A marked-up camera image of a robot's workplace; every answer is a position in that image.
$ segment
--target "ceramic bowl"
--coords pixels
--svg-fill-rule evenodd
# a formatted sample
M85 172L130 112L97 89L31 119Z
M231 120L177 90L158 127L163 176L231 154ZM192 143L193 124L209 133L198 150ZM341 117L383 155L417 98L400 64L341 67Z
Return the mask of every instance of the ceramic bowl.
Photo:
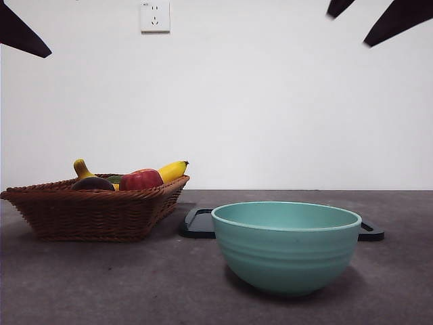
M241 202L212 210L216 240L231 270L270 293L302 296L347 267L361 217L326 205Z

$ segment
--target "gray countertop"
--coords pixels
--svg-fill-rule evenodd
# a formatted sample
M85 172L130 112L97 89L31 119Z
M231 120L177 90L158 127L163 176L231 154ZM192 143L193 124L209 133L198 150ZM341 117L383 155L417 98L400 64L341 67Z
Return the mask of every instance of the gray countertop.
M385 229L358 242L344 273L298 299L258 292L213 239L178 235L194 207L251 200L330 204ZM136 243L41 242L13 206L1 212L1 323L431 324L433 192L185 190Z

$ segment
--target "banana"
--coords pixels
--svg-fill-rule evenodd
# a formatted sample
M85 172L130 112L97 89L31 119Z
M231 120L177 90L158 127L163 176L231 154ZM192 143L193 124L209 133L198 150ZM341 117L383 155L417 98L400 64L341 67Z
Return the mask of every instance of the banana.
M187 161L175 161L159 168L158 172L161 175L164 183L169 183L182 176L188 164L189 163Z
M97 177L95 174L92 174L88 169L84 162L84 159L80 158L74 162L74 169L79 179L83 179L86 177Z

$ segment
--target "electrical outlet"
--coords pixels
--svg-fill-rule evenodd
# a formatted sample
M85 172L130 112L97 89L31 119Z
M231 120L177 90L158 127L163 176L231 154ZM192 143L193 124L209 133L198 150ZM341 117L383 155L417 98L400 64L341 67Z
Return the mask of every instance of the electrical outlet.
M153 0L141 4L141 32L170 32L170 2Z

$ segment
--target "wicker basket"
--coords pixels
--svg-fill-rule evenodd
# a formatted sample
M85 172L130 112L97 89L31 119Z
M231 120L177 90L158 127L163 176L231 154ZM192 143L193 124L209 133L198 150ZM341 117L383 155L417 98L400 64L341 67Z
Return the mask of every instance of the wicker basket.
M17 208L41 240L134 242L174 210L189 176L157 188L118 192L71 190L77 180L8 188L1 198Z

